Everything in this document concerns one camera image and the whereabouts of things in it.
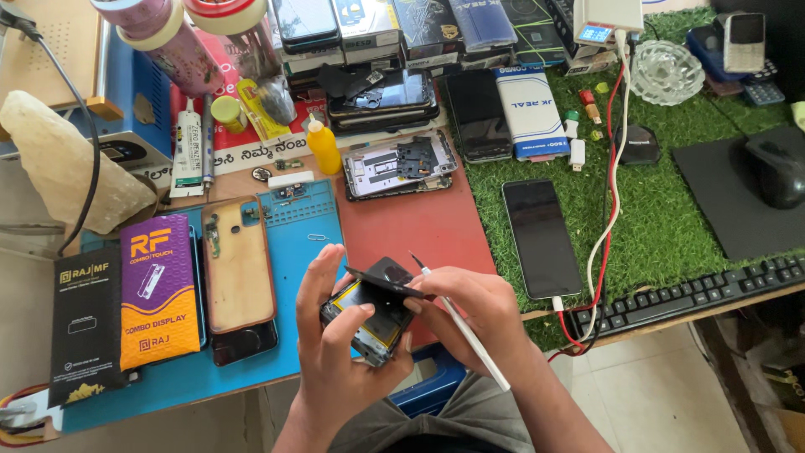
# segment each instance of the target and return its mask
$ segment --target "white rock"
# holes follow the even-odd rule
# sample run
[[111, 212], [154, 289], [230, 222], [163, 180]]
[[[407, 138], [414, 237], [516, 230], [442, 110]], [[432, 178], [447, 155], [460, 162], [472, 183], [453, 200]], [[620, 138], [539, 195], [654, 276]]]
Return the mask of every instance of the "white rock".
[[[47, 212], [75, 225], [93, 174], [93, 145], [64, 118], [24, 91], [8, 93], [0, 123]], [[101, 172], [84, 228], [106, 234], [156, 201], [156, 195], [101, 153]]]

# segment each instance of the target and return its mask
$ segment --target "red lid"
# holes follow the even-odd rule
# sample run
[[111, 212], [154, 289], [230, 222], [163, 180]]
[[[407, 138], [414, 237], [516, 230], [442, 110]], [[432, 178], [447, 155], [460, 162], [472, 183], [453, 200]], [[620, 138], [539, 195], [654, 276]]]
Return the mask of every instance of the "red lid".
[[244, 10], [255, 1], [267, 0], [182, 0], [184, 7], [195, 15], [207, 18], [219, 18], [233, 15]]

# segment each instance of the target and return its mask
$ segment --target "gray pants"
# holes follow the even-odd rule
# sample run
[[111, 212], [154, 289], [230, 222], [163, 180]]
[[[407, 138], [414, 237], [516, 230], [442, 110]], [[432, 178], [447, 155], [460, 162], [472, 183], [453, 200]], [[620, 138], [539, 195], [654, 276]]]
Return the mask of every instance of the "gray pants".
[[[279, 435], [299, 380], [265, 388], [264, 417], [270, 416], [269, 435]], [[503, 393], [494, 380], [469, 372], [437, 417], [409, 418], [388, 398], [353, 417], [330, 446], [332, 453], [374, 453], [416, 434], [442, 434], [485, 440], [513, 453], [532, 452], [531, 439], [511, 392]]]

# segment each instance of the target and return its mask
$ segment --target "green grass mat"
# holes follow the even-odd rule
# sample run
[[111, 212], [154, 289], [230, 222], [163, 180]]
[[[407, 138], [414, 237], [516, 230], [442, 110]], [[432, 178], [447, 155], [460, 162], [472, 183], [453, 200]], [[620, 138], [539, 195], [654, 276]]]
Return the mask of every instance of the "green grass mat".
[[[681, 44], [691, 27], [710, 23], [713, 10], [699, 8], [659, 15], [647, 15], [662, 39]], [[646, 39], [654, 33], [647, 29]], [[464, 166], [476, 199], [478, 214], [486, 230], [489, 247], [498, 273], [506, 278], [518, 295], [521, 310], [546, 309], [550, 301], [531, 301], [525, 296], [517, 252], [501, 196], [501, 185], [507, 181], [548, 178], [553, 181], [562, 205], [568, 231], [571, 234], [584, 291], [567, 297], [566, 306], [578, 306], [592, 299], [587, 290], [585, 265], [592, 246], [601, 234], [601, 209], [605, 178], [606, 147], [609, 141], [590, 140], [593, 129], [606, 137], [606, 102], [609, 94], [598, 94], [596, 105], [603, 124], [594, 125], [587, 119], [578, 97], [579, 89], [592, 89], [598, 82], [614, 85], [617, 70], [575, 77], [562, 77], [556, 68], [547, 70], [551, 91], [559, 114], [578, 110], [582, 119], [579, 137], [587, 140], [587, 164], [581, 173], [573, 172], [567, 158], [550, 164], [531, 164], [516, 160]], [[740, 133], [700, 93], [678, 106], [655, 106], [638, 96], [630, 96], [630, 124], [648, 126], [657, 135], [663, 158], [657, 166], [620, 168], [617, 173], [622, 210], [613, 229], [612, 247], [607, 266], [609, 300], [634, 291], [641, 285], [667, 286], [694, 278], [707, 272], [735, 267], [730, 264], [711, 233], [709, 225], [679, 175], [671, 151], [695, 143], [739, 136]], [[768, 107], [749, 107], [742, 98], [715, 98], [715, 103], [731, 115], [748, 134], [790, 124], [791, 111], [787, 104]], [[621, 113], [616, 100], [613, 114]], [[593, 276], [597, 277], [597, 267]], [[531, 338], [548, 350], [567, 343], [559, 329], [556, 316], [526, 322]]]

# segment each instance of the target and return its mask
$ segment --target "blue silicone repair mat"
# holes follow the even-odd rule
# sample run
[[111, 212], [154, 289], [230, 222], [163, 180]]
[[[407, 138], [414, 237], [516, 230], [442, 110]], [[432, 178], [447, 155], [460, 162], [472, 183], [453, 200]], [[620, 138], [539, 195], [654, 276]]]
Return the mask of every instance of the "blue silicone repair mat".
[[[296, 352], [296, 292], [308, 264], [327, 243], [343, 243], [336, 202], [330, 180], [307, 183], [303, 194], [292, 199], [279, 197], [279, 191], [258, 196], [271, 217], [266, 234], [277, 297], [275, 318], [279, 344], [268, 352], [254, 355], [225, 367], [213, 363], [210, 348], [162, 364], [142, 367], [142, 382], [102, 393], [64, 409], [65, 434], [87, 430], [135, 415], [208, 399], [299, 372]], [[201, 206], [181, 210], [188, 214], [196, 234], [201, 235]], [[308, 239], [323, 235], [325, 241]], [[103, 241], [83, 235], [81, 250], [102, 247]]]

